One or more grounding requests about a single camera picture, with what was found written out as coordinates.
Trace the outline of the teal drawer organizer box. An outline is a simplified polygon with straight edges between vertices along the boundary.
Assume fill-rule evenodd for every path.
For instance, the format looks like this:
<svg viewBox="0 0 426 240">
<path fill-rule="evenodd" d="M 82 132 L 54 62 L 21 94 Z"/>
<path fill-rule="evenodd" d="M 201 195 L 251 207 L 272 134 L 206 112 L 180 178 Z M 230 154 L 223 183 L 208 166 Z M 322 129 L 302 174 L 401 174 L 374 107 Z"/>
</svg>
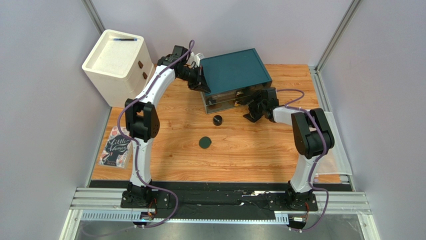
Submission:
<svg viewBox="0 0 426 240">
<path fill-rule="evenodd" d="M 208 96 L 247 87 L 262 90 L 273 81 L 255 48 L 207 57 L 200 65 L 211 90 Z"/>
</svg>

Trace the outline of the black round cap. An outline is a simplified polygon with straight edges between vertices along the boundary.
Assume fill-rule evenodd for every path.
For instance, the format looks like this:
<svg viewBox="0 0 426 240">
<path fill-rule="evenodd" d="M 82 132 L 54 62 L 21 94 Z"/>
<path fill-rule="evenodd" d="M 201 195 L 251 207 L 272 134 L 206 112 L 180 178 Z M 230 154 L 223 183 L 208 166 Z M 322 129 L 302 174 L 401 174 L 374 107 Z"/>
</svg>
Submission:
<svg viewBox="0 0 426 240">
<path fill-rule="evenodd" d="M 221 126 L 223 124 L 223 117 L 221 115 L 215 115 L 213 117 L 213 124 L 215 126 Z"/>
</svg>

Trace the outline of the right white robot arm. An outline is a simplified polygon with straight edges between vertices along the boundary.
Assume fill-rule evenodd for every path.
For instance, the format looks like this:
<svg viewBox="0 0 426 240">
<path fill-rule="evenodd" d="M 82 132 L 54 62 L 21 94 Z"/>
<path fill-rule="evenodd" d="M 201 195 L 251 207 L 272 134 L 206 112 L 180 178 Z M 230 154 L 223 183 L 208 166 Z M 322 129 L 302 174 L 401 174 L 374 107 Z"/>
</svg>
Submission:
<svg viewBox="0 0 426 240">
<path fill-rule="evenodd" d="M 320 160 L 335 145 L 332 129 L 322 108 L 304 109 L 289 101 L 280 104 L 277 90 L 268 87 L 255 91 L 242 101 L 248 106 L 244 118 L 252 123 L 262 117 L 273 123 L 292 127 L 294 145 L 299 154 L 293 177 L 287 184 L 283 202 L 287 208 L 299 210 L 307 206 L 317 190 L 313 185 Z"/>
</svg>

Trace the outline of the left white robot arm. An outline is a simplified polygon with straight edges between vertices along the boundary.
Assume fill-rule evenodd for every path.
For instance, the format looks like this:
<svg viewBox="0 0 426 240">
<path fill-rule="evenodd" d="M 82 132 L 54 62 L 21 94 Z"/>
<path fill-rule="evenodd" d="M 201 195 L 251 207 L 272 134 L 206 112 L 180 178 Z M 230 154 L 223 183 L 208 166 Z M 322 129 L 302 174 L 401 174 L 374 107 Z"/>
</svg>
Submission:
<svg viewBox="0 0 426 240">
<path fill-rule="evenodd" d="M 154 138 L 160 130 L 157 105 L 176 79 L 187 81 L 190 90 L 210 93 L 201 60 L 202 53 L 176 45 L 171 54 L 161 57 L 154 74 L 135 99 L 128 99 L 121 116 L 133 143 L 133 168 L 127 189 L 122 194 L 122 208 L 148 208 L 155 203 L 151 186 L 151 155 Z"/>
</svg>

